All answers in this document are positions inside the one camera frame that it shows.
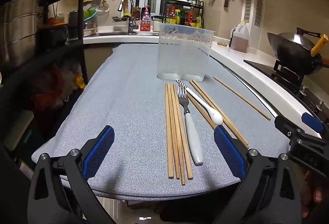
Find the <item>person's right hand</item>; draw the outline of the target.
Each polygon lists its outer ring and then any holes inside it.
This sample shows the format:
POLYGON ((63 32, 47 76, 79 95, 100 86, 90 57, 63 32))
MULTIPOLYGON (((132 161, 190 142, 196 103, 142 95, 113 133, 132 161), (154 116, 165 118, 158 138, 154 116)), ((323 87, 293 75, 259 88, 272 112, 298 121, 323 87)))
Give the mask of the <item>person's right hand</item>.
POLYGON ((307 171, 300 186, 302 218, 315 211, 315 206, 328 201, 328 178, 314 171, 307 171))

